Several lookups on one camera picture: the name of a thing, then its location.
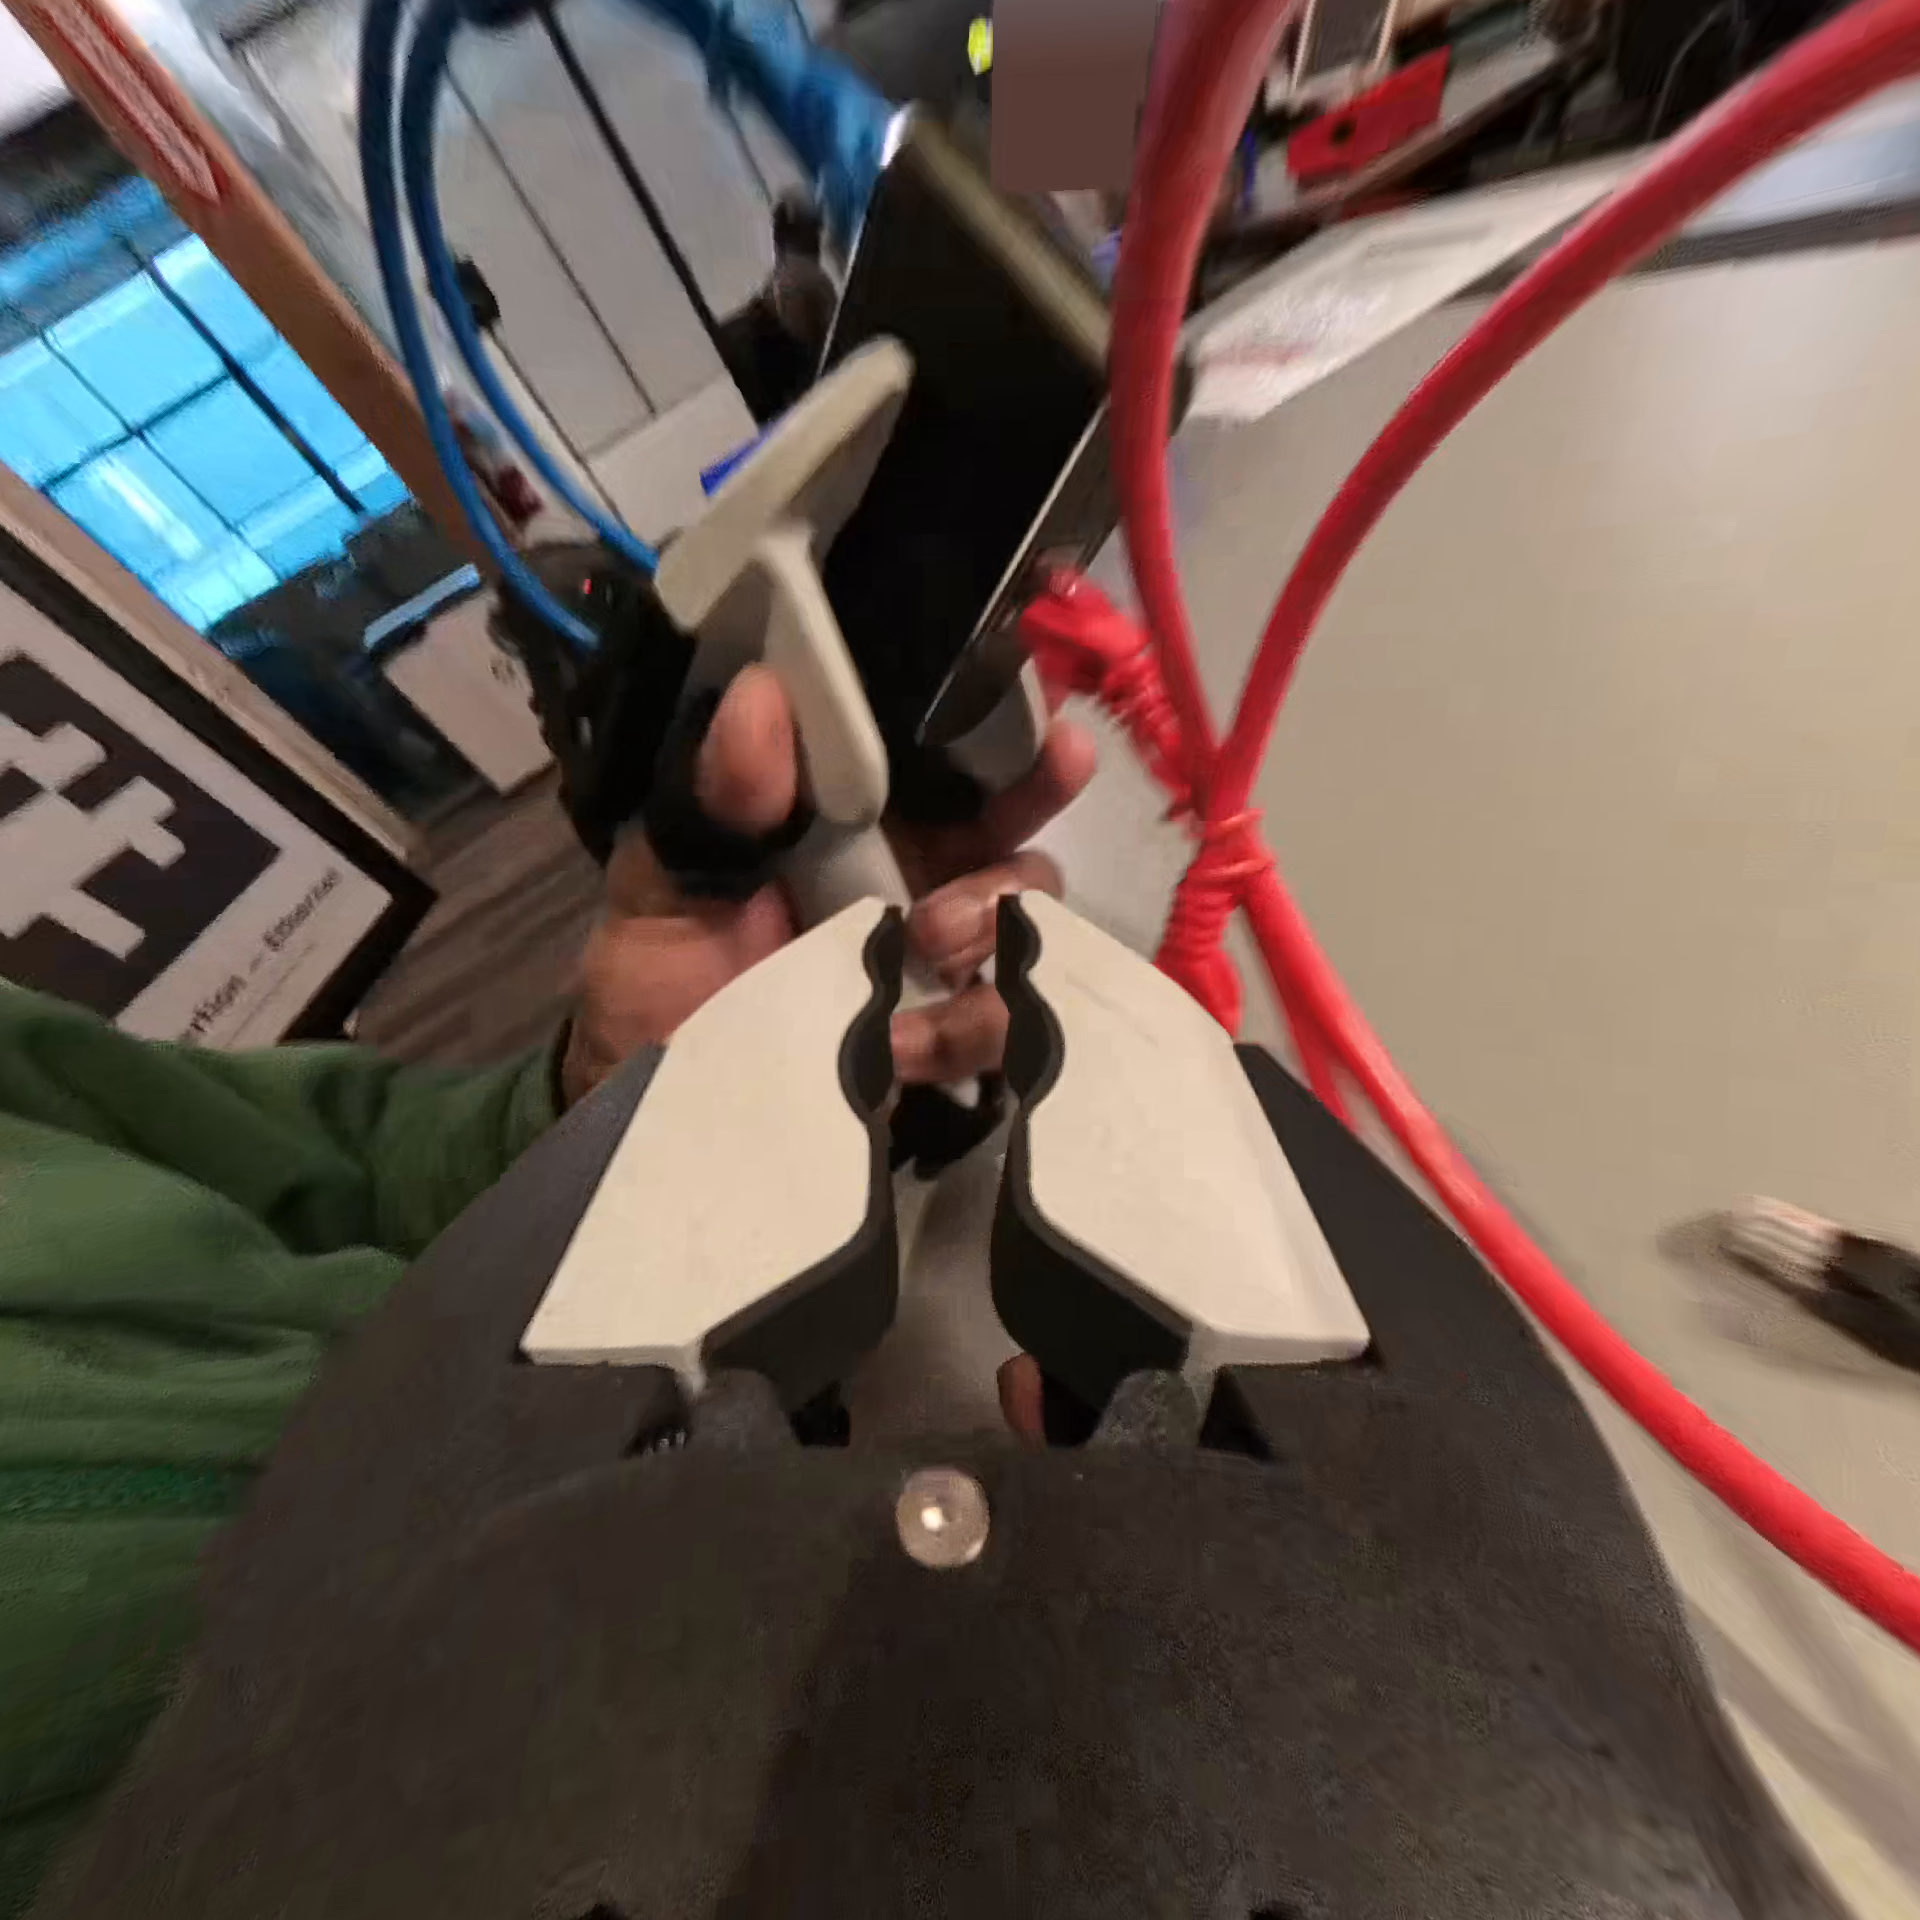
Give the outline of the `person's left forearm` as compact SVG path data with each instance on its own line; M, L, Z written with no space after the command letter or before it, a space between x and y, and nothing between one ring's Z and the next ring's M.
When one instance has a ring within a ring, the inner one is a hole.
M2 986L2 1917L170 1700L293 1406L560 1116L560 1051L204 1047Z

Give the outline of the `person's left hand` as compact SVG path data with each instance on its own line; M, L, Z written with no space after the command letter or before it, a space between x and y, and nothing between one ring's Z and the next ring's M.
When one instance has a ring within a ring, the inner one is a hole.
M717 699L698 753L694 795L711 824L764 835L798 798L790 703L769 665L749 665ZM1064 895L1061 866L1033 839L1095 771L1095 738L1053 717L1045 744L1012 787L989 795L972 824L892 827L911 885L905 944L942 990L894 1013L901 1084L960 1084L995 1072L1005 1047L1005 1005L981 977L998 942L998 897ZM645 1043L662 1043L717 990L794 939L782 885L721 901L680 891L641 829L605 866L605 901L580 955L580 986L560 1047L560 1099L593 1092Z

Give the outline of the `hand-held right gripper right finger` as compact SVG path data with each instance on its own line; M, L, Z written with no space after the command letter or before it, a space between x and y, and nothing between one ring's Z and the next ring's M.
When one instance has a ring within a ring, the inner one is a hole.
M998 901L1012 1097L995 1308L1074 1400L1352 1361L1368 1327L1228 1030L1053 895Z

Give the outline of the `framed black-white tag sign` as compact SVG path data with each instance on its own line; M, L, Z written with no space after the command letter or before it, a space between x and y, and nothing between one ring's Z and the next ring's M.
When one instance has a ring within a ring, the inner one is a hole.
M411 827L2 472L2 980L208 1047L341 1037Z

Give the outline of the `black network adapter box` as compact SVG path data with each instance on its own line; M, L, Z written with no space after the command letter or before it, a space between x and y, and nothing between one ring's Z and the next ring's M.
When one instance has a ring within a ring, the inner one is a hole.
M1108 401L1108 290L1064 216L995 189L929 109L894 118L822 373L897 340L914 378L826 548L826 600L894 767L1017 537Z

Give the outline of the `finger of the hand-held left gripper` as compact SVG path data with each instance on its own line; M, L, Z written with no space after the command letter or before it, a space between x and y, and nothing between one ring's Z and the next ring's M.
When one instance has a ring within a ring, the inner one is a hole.
M1111 434L1101 401L914 733L935 763L981 793L1009 793L1035 763L1049 707L1022 612L1055 572L1093 562L1111 526Z
M769 426L662 548L653 584L678 628L698 632L757 562L822 584L822 558L877 472L911 378L914 354L897 340L869 340Z

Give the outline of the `white recycling cabinet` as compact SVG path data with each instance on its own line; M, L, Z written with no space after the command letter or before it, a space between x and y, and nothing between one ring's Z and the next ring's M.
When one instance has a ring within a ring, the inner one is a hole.
M373 616L365 657L498 795L552 767L527 667L490 632L490 588L475 567Z

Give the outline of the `red plastic bin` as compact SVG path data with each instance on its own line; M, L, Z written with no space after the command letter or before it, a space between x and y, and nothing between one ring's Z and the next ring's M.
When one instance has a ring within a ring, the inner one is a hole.
M1295 187L1320 187L1402 149L1441 121L1447 71L1451 46L1433 46L1360 85L1352 100L1305 118L1281 145L1286 176Z

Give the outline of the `printed paper sheet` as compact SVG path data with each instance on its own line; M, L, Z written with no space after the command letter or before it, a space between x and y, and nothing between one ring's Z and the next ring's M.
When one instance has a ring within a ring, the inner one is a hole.
M1632 158L1331 226L1187 321L1187 412L1249 424L1584 216Z

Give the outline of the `wooden post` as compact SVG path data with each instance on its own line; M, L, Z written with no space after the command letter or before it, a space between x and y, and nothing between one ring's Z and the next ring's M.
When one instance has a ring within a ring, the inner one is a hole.
M104 2L104 11L157 68L154 85L187 118L197 118L197 139L224 176L221 205L166 192L132 153L132 142L105 130L89 104L69 89L66 79L83 75L47 46L35 2L7 2L7 15L47 56L118 153L163 189L172 213L275 325L388 468L397 468L440 533L493 577L498 562L457 498L469 490L467 472L455 449L440 449L431 440L431 420L424 420L407 365L391 344L373 246L335 197L327 171L312 163L254 85L232 79L182 2Z

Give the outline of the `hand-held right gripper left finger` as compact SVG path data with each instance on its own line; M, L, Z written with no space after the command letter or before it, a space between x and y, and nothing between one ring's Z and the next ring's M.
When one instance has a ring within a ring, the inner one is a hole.
M517 1348L760 1373L819 1400L897 1308L892 1170L901 917L843 906L706 1001L662 1062Z

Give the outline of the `red white post sign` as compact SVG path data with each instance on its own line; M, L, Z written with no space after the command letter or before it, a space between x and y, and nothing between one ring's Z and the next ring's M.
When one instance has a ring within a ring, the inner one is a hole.
M132 46L124 26L109 22L104 2L35 2L47 46L54 46L69 71L73 93L89 104L105 130L132 142L142 171L179 197L197 205L221 205L221 171L197 139L197 118L187 118L170 93L154 85L157 68Z

